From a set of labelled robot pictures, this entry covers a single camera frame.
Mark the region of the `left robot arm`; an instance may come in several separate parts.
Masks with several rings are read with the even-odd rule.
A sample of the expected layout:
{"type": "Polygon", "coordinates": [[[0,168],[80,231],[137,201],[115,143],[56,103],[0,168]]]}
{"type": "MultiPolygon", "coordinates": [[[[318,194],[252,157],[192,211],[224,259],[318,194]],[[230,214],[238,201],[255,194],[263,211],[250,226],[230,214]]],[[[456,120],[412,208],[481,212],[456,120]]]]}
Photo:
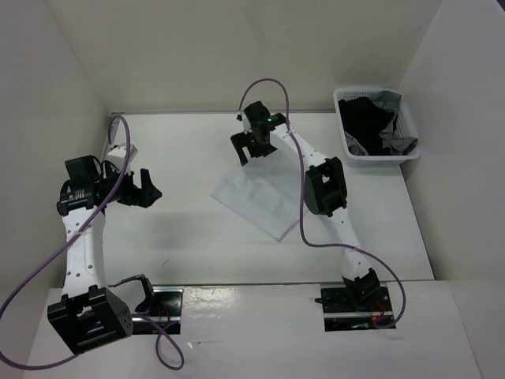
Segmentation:
{"type": "Polygon", "coordinates": [[[75,355],[127,338],[133,333],[129,307],[108,287],[103,258],[105,208],[109,203],[148,208],[161,196],[148,170],[141,185],[129,168],[133,154],[123,148],[107,153],[103,162],[82,156],[65,162],[57,211],[67,241],[66,275],[59,302],[48,306],[51,326],[75,355]]]}

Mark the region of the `white skirt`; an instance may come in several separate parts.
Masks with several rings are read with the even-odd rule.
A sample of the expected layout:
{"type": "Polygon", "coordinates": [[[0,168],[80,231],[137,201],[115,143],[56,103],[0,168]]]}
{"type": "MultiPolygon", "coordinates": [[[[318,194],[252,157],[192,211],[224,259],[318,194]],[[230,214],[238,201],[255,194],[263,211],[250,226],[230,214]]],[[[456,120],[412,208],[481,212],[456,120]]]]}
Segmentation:
{"type": "Polygon", "coordinates": [[[280,242],[299,223],[300,173],[283,160],[237,165],[211,197],[280,242]]]}

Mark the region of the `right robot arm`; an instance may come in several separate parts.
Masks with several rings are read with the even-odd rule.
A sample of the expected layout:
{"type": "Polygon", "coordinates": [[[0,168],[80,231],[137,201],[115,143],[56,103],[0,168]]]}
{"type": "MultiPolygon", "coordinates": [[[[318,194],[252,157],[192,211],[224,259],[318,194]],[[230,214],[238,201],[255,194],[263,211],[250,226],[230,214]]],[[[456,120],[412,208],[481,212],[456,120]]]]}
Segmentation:
{"type": "Polygon", "coordinates": [[[318,152],[287,124],[281,113],[272,114],[260,101],[240,110],[237,120],[243,130],[230,140],[245,166],[250,159],[280,151],[301,167],[301,199],[304,208],[328,222],[341,239],[341,277],[346,303],[363,310],[380,289],[380,280],[365,254],[357,251],[359,241],[347,210],[346,180],[342,161],[318,152]]]}

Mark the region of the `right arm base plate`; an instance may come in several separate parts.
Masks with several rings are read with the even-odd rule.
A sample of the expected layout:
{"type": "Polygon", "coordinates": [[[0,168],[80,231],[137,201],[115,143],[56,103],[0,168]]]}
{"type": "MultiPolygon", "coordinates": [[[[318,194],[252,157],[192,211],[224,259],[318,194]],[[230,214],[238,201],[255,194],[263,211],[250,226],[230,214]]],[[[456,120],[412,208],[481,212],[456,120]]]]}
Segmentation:
{"type": "Polygon", "coordinates": [[[321,305],[326,332],[377,330],[395,321],[388,289],[353,304],[343,285],[322,286],[315,303],[321,305]]]}

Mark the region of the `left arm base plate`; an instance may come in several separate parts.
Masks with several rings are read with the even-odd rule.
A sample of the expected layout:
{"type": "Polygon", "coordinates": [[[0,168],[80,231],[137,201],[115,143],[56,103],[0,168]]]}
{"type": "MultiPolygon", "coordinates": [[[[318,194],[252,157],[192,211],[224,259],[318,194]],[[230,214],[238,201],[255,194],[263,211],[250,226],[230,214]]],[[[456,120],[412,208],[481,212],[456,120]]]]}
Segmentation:
{"type": "Polygon", "coordinates": [[[169,335],[181,332],[181,313],[184,290],[182,287],[154,287],[153,296],[145,298],[133,312],[133,334],[157,334],[157,329],[138,314],[148,317],[169,335]]]}

